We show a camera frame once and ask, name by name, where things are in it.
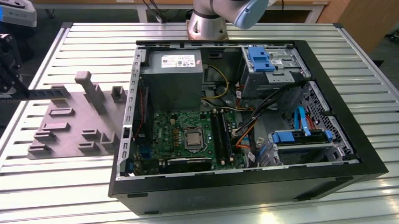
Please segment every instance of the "slotted aluminum table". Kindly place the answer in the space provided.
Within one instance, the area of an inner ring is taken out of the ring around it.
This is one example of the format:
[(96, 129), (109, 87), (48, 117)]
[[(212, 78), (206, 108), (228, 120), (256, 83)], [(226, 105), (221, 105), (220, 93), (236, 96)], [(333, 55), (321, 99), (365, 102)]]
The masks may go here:
[[(0, 222), (13, 223), (397, 223), (399, 93), (341, 28), (329, 24), (228, 26), (238, 39), (306, 40), (389, 172), (325, 198), (300, 203), (136, 216), (108, 198), (112, 156), (26, 159), (48, 101), (21, 102), (0, 140)], [(182, 40), (185, 24), (74, 23), (61, 28), (30, 88), (73, 84), (88, 70), (101, 90), (128, 89), (136, 40)]]

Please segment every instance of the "cpu socket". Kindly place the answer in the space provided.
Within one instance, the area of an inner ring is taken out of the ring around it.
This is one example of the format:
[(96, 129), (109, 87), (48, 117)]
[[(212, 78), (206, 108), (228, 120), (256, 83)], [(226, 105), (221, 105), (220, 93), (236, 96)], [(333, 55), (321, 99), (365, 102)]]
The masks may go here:
[(197, 153), (204, 149), (202, 130), (200, 127), (184, 128), (184, 149)]

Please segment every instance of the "power supply label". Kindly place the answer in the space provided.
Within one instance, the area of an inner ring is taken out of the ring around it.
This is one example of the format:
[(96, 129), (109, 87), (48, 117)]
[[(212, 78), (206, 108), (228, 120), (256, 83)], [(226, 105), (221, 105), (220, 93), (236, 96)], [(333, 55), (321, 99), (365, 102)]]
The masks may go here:
[(161, 56), (162, 68), (194, 67), (193, 55), (164, 55)]

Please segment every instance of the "floor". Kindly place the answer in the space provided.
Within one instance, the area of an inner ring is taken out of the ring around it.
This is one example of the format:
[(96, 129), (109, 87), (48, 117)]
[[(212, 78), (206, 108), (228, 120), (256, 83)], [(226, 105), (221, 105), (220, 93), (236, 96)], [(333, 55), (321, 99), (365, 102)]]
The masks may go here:
[[(185, 21), (185, 10), (169, 10), (164, 17), (170, 22)], [(61, 23), (70, 22), (137, 22), (137, 13), (134, 10), (74, 10), (70, 14), (69, 10), (56, 10), (54, 18), (49, 19), (44, 10), (37, 11), (37, 27), (34, 28), (34, 35), (28, 39), (28, 43), (34, 52), (33, 58), (23, 63), (23, 68), (19, 71), (23, 77), (25, 85), (29, 84), (41, 60), (48, 52), (52, 40), (57, 35)], [(148, 16), (149, 22), (156, 22), (154, 16)], [(384, 60), (380, 70), (399, 88), (399, 42), (390, 42), (384, 38), (377, 48), (370, 53), (372, 60)], [(3, 103), (0, 107), (0, 136), (3, 128), (9, 122), (13, 112), (17, 108), (17, 103)]]

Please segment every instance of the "perforated metal panel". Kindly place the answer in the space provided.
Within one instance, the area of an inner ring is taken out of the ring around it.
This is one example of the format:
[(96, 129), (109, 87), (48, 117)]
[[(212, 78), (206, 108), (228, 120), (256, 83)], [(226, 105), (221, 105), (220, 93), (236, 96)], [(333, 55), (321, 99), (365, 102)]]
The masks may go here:
[(333, 133), (333, 142), (337, 142), (336, 146), (340, 147), (345, 154), (352, 154), (353, 150), (346, 141), (346, 137), (341, 131), (340, 125), (336, 122), (333, 116), (325, 116), (322, 112), (329, 112), (330, 109), (325, 103), (320, 90), (314, 84), (310, 82), (306, 86), (297, 87), (296, 90), (290, 91), (280, 101), (278, 105), (289, 105), (285, 108), (284, 118), (289, 129), (293, 129), (293, 114), (294, 107), (301, 106), (304, 110), (309, 113), (309, 117), (320, 129), (328, 129)]

